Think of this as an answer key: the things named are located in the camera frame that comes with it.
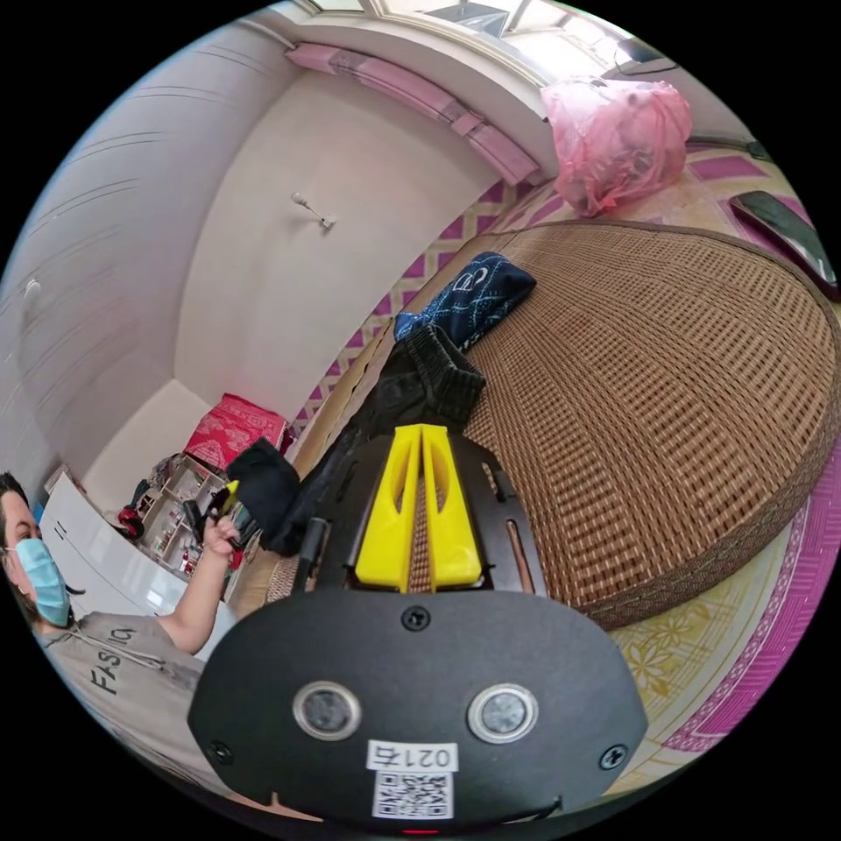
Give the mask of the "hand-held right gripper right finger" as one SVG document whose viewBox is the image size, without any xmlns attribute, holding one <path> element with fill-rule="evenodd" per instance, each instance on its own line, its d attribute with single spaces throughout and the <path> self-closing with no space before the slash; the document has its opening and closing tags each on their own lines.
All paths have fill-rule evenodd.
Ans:
<svg viewBox="0 0 841 841">
<path fill-rule="evenodd" d="M 483 575 L 455 451 L 444 427 L 422 427 L 428 562 L 434 590 L 470 588 Z"/>
</svg>

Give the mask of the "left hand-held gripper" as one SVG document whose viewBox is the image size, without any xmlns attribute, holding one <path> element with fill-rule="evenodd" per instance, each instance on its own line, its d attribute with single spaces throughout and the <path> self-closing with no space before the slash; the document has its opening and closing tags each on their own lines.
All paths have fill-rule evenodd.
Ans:
<svg viewBox="0 0 841 841">
<path fill-rule="evenodd" d="M 188 499 L 182 503 L 184 519 L 197 546 L 203 547 L 203 531 L 206 519 L 218 519 L 229 514 L 232 515 L 234 524 L 240 533 L 236 551 L 244 550 L 251 539 L 258 535 L 260 531 L 258 523 L 239 500 L 238 486 L 238 480 L 228 482 L 223 489 L 213 494 L 204 509 L 200 508 L 196 499 Z"/>
</svg>

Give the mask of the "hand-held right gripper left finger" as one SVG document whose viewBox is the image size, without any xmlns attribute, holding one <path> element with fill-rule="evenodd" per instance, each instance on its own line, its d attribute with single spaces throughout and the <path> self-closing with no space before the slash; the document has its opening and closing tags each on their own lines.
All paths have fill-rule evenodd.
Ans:
<svg viewBox="0 0 841 841">
<path fill-rule="evenodd" d="M 394 430 L 379 473 L 355 574 L 365 588 L 406 593 L 413 552 L 421 427 Z"/>
</svg>

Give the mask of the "person's left hand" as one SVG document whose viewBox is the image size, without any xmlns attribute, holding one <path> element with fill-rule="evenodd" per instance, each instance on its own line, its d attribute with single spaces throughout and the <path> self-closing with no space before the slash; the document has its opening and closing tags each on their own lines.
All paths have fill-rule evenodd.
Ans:
<svg viewBox="0 0 841 841">
<path fill-rule="evenodd" d="M 206 519 L 203 531 L 205 555 L 217 555 L 229 562 L 237 549 L 239 539 L 240 533 L 230 516 Z"/>
</svg>

